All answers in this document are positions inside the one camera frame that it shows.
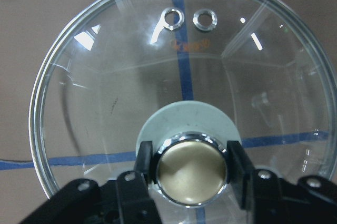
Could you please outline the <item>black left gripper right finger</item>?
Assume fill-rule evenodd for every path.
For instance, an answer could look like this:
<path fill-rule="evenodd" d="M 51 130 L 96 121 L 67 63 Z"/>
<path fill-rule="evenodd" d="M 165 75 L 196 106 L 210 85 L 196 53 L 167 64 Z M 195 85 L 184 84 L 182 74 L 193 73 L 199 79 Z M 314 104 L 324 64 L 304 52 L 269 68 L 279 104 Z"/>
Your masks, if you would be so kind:
<path fill-rule="evenodd" d="M 228 141 L 228 181 L 248 223 L 336 223 L 336 184 L 305 176 L 292 184 L 255 168 L 242 145 Z"/>

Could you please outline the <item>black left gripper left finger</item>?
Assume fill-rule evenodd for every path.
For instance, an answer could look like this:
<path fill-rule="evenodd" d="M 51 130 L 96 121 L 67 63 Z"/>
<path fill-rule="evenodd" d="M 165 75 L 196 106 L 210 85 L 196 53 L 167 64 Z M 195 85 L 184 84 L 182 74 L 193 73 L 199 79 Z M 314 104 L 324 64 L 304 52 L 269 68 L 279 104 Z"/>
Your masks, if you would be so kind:
<path fill-rule="evenodd" d="M 152 154 L 152 142 L 142 142 L 132 170 L 102 186 L 73 180 L 22 223 L 157 223 L 158 210 L 148 192 Z"/>

